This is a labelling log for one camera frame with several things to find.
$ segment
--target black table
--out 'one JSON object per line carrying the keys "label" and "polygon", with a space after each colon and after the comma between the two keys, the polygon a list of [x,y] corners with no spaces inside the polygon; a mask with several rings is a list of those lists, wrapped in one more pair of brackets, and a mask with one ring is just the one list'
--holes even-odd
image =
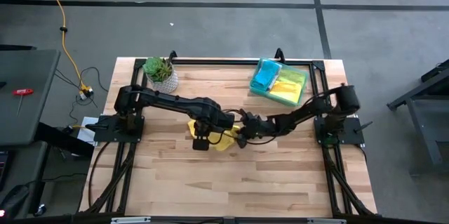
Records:
{"label": "black table", "polygon": [[[42,179],[50,145],[92,155],[92,145],[39,121],[59,58],[59,51],[0,51],[0,81],[6,82],[0,88],[0,150],[13,152],[0,201],[14,186]],[[12,92],[20,88],[32,88],[34,93],[23,97],[17,115],[20,97]],[[36,211],[43,187],[44,183],[30,185],[30,194],[16,218]]]}

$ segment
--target succulent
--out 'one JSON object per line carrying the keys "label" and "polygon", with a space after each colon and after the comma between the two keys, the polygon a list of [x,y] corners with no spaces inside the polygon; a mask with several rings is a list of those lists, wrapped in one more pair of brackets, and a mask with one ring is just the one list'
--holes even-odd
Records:
{"label": "succulent", "polygon": [[170,61],[158,57],[148,58],[142,67],[147,76],[155,82],[166,80],[173,71]]}

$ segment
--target potted plant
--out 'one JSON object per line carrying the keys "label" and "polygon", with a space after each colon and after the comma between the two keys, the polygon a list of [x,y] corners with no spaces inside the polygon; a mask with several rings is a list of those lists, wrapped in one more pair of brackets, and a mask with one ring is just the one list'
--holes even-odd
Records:
{"label": "potted plant", "polygon": [[177,74],[170,60],[159,57],[148,58],[143,65],[143,71],[154,90],[171,93],[176,89]]}

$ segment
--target red screwdriver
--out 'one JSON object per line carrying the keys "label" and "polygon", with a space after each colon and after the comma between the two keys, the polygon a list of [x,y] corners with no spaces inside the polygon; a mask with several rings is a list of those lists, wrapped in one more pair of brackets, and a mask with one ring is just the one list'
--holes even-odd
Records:
{"label": "red screwdriver", "polygon": [[20,111],[20,107],[22,106],[22,99],[24,95],[29,95],[29,94],[33,94],[33,89],[18,89],[13,91],[14,95],[19,95],[20,96],[20,102],[19,102],[19,108],[17,109],[17,117],[19,117],[19,111]]}

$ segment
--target white pot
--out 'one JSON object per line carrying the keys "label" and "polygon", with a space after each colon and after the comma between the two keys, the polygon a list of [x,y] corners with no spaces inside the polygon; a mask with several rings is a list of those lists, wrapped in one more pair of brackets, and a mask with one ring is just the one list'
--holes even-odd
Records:
{"label": "white pot", "polygon": [[176,89],[177,83],[179,81],[177,79],[177,73],[175,71],[175,68],[173,66],[172,68],[173,71],[169,76],[169,78],[165,79],[162,82],[153,81],[153,79],[147,74],[148,81],[152,83],[152,87],[155,91],[160,91],[162,93],[171,93]]}

